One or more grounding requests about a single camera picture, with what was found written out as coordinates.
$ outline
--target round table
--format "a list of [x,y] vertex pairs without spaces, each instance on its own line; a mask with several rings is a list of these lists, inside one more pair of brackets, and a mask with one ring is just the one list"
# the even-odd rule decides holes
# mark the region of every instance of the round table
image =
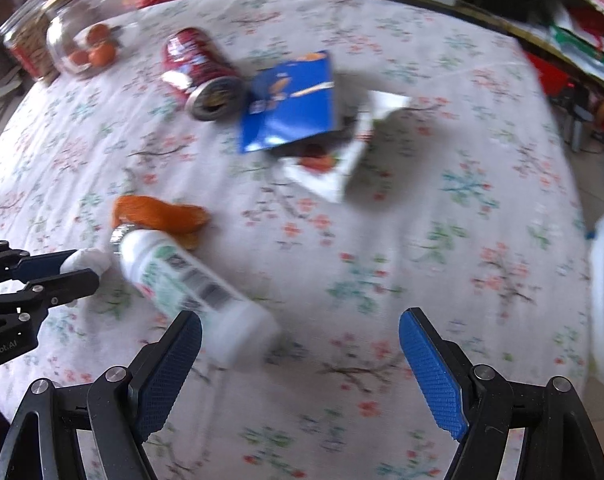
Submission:
[[[582,213],[514,40],[380,0],[179,0],[140,22],[135,56],[90,80],[35,85],[10,120],[0,239],[31,254],[107,250],[112,203],[132,192],[211,212],[195,255],[270,309],[290,343],[250,374],[197,359],[145,444],[158,478],[442,478],[456,443],[400,352],[409,306],[474,363],[582,388]],[[160,48],[190,26],[247,76],[326,49],[337,73],[419,109],[380,127],[345,201],[324,202],[264,153],[239,155],[237,122],[178,110],[159,81]],[[93,297],[50,309],[37,349],[0,367],[0,409],[10,419],[37,378],[84,383],[127,365],[169,321],[115,266]],[[522,438],[513,433],[504,478]],[[99,478],[82,439],[88,477]]]

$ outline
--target soda can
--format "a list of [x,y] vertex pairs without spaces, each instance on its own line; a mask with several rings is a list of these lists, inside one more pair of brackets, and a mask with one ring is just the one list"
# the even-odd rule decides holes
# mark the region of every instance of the soda can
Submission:
[[195,119],[214,121],[242,107],[246,93],[242,77],[200,28],[171,35],[162,62],[162,80]]

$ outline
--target jar of nuts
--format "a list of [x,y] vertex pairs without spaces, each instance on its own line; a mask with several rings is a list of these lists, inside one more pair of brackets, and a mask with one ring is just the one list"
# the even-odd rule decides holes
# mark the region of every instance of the jar of nuts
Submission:
[[134,0],[48,0],[44,9],[48,50],[61,72],[92,77],[135,50]]
[[35,80],[47,84],[59,75],[46,47],[49,24],[44,0],[28,0],[0,27],[6,48]]

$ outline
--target tile floor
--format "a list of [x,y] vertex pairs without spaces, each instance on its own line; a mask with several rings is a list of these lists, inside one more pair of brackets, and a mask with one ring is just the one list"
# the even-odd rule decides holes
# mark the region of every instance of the tile floor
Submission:
[[[6,111],[0,113],[0,133],[20,102],[21,97],[14,97]],[[599,151],[601,146],[591,141],[584,148]],[[566,149],[566,156],[578,184],[587,229],[591,230],[595,221],[604,214],[604,154],[575,154]],[[589,379],[583,401],[604,450],[604,386],[596,379]]]

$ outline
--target screw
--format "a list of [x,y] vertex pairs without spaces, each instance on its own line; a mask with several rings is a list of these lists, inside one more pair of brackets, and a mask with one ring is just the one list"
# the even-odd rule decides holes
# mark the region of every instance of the screw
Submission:
[[571,382],[565,377],[556,377],[553,379],[553,387],[558,392],[568,392],[571,389]]
[[495,377],[495,370],[489,365],[477,365],[474,368],[473,373],[482,381],[490,381]]
[[114,366],[106,371],[106,380],[109,383],[117,383],[126,377],[126,368]]
[[38,379],[30,387],[31,392],[35,395],[43,394],[47,389],[48,383],[44,379]]

